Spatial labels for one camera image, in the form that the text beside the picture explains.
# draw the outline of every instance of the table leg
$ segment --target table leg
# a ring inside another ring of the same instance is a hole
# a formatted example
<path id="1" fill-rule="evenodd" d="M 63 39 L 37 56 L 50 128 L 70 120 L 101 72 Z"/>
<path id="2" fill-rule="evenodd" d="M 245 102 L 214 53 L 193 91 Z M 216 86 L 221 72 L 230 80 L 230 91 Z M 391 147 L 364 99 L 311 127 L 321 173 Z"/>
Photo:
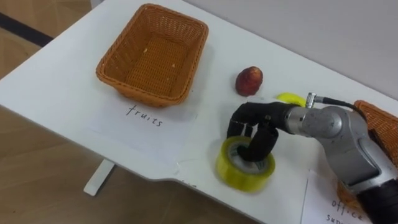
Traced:
<path id="1" fill-rule="evenodd" d="M 84 192 L 88 193 L 91 196 L 95 196 L 97 191 L 100 189 L 104 181 L 106 180 L 109 173 L 112 171 L 114 167 L 114 163 L 104 159 L 102 163 L 99 165 L 97 170 L 94 172 L 93 176 L 87 182 Z"/>

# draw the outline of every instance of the yellow tape roll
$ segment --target yellow tape roll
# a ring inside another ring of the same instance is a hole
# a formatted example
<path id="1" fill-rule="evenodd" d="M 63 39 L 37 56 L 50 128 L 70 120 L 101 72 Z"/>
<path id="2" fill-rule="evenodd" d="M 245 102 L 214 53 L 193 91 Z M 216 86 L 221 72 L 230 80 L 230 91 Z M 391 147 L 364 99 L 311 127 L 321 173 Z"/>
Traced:
<path id="1" fill-rule="evenodd" d="M 243 170 L 238 167 L 239 163 L 232 161 L 232 155 L 237 156 L 236 148 L 238 145 L 249 145 L 251 138 L 244 136 L 235 136 L 224 141 L 221 151 L 216 161 L 216 170 L 218 175 L 229 186 L 245 192 L 255 192 L 261 190 L 265 186 L 268 177 L 275 170 L 275 160 L 272 154 L 269 154 L 261 164 L 263 169 L 258 172 L 250 172 L 249 169 Z"/>

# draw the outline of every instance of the robotic arm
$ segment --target robotic arm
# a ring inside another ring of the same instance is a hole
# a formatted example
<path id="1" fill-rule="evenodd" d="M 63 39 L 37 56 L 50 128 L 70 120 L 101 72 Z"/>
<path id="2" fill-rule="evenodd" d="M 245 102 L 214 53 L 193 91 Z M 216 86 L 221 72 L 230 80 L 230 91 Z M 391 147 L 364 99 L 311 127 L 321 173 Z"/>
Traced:
<path id="1" fill-rule="evenodd" d="M 332 171 L 356 196 L 363 210 L 375 224 L 398 223 L 398 170 L 371 140 L 364 118 L 338 106 L 323 109 L 273 102 L 245 103 L 231 118 L 228 137 L 251 136 L 248 148 L 239 149 L 247 161 L 264 159 L 276 143 L 276 129 L 289 134 L 315 138 L 325 150 Z"/>

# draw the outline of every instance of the wicker basket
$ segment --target wicker basket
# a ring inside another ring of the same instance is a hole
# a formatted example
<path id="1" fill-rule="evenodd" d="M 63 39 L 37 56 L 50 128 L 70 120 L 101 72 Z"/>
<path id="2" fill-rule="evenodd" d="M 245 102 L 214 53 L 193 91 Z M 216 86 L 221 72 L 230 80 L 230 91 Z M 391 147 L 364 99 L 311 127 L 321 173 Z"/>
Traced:
<path id="1" fill-rule="evenodd" d="M 386 148 L 387 156 L 398 167 L 398 118 L 365 101 L 356 101 L 355 106 L 366 115 L 369 130 L 374 129 L 377 132 Z M 337 194 L 347 206 L 361 210 L 359 203 L 341 183 L 337 186 Z"/>
<path id="2" fill-rule="evenodd" d="M 99 62 L 97 77 L 149 106 L 179 104 L 188 96 L 207 35 L 201 21 L 142 5 Z"/>

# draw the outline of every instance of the yellow object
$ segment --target yellow object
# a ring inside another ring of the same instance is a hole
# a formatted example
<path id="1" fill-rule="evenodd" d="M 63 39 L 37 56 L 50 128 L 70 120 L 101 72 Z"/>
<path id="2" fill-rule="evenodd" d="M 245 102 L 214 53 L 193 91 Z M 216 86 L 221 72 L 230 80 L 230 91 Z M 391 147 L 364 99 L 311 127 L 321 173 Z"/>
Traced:
<path id="1" fill-rule="evenodd" d="M 231 152 L 231 148 L 237 145 L 248 146 L 250 141 L 251 138 L 244 136 L 228 138 L 224 141 L 216 161 L 217 173 L 223 181 L 229 186 L 245 192 L 255 192 L 262 189 L 268 177 L 270 177 L 275 170 L 275 160 L 272 154 L 269 154 L 267 158 L 264 159 L 261 163 L 264 165 L 264 169 L 259 170 L 257 173 L 245 172 L 237 166 L 237 163 L 231 160 L 232 156 L 237 156 L 236 153 Z"/>
<path id="2" fill-rule="evenodd" d="M 276 98 L 286 103 L 293 103 L 305 107 L 305 99 L 294 93 L 281 93 Z"/>

